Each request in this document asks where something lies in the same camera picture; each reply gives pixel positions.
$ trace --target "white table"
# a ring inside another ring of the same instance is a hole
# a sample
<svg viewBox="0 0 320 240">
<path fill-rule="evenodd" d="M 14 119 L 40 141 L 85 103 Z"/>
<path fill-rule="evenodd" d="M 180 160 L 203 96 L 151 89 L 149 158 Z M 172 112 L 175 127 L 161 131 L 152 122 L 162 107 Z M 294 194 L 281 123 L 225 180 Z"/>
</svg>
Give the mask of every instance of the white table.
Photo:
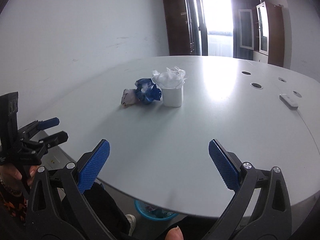
<svg viewBox="0 0 320 240">
<path fill-rule="evenodd" d="M 120 106 L 125 88 L 154 69 L 174 66 L 188 76 L 180 108 L 162 102 Z M 297 101 L 298 110 L 290 110 L 280 93 Z M 277 66 L 226 57 L 155 57 L 107 70 L 38 119 L 60 119 L 47 133 L 66 131 L 69 139 L 60 147 L 75 161 L 107 139 L 110 157 L 99 178 L 119 191 L 180 213 L 218 217 L 234 192 L 208 154 L 213 138 L 257 169 L 280 167 L 291 205 L 320 190 L 319 95 L 320 83 Z"/>
</svg>

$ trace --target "metal screw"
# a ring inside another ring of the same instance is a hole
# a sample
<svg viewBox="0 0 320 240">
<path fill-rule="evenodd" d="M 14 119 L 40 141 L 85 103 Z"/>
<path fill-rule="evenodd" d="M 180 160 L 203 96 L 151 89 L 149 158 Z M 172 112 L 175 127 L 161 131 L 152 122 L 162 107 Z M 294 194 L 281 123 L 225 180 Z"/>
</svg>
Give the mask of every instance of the metal screw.
<svg viewBox="0 0 320 240">
<path fill-rule="evenodd" d="M 251 167 L 252 167 L 251 163 L 244 163 L 243 166 L 246 169 L 251 169 Z"/>
<path fill-rule="evenodd" d="M 38 168 L 38 172 L 43 172 L 44 171 L 44 166 L 41 166 Z"/>
<path fill-rule="evenodd" d="M 67 169 L 73 169 L 76 165 L 74 163 L 68 163 Z"/>
<path fill-rule="evenodd" d="M 273 170 L 276 172 L 276 173 L 279 173 L 281 170 L 279 167 L 273 167 Z"/>
</svg>

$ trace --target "black pants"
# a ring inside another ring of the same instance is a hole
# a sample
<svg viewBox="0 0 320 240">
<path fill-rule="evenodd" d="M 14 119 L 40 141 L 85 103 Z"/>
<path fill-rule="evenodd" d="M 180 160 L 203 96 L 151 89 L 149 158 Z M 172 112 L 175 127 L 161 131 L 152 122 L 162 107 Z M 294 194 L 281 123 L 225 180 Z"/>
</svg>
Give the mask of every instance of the black pants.
<svg viewBox="0 0 320 240">
<path fill-rule="evenodd" d="M 128 236 L 130 223 L 116 205 L 113 198 L 98 183 L 94 183 L 90 190 L 84 192 L 84 196 L 106 228 L 119 240 L 135 240 Z M 71 210 L 68 200 L 62 201 L 65 211 Z M 155 240 L 164 240 L 168 231 L 177 226 L 180 227 L 184 240 L 201 240 L 202 237 L 216 222 L 215 219 L 197 218 L 188 216 L 170 226 Z"/>
</svg>

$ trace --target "crumpled blue bag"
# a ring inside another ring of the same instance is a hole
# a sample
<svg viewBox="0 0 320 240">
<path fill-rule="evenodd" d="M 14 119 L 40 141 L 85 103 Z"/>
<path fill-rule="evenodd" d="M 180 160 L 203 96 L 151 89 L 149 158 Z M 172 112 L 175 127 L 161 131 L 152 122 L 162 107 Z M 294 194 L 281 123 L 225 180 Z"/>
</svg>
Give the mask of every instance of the crumpled blue bag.
<svg viewBox="0 0 320 240">
<path fill-rule="evenodd" d="M 136 96 L 145 105 L 151 104 L 154 100 L 160 101 L 161 90 L 157 88 L 151 78 L 142 78 L 136 81 L 135 83 Z"/>
</svg>

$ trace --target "glass cabinet door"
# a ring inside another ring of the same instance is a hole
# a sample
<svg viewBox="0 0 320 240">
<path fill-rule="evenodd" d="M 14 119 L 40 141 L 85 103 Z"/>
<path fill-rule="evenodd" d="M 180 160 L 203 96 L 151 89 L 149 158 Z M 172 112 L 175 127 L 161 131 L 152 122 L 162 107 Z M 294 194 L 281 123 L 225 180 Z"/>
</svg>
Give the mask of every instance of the glass cabinet door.
<svg viewBox="0 0 320 240">
<path fill-rule="evenodd" d="M 268 15 L 265 3 L 257 6 L 258 22 L 259 22 L 259 36 L 260 36 L 260 52 L 268 55 L 269 52 L 269 24 Z"/>
</svg>

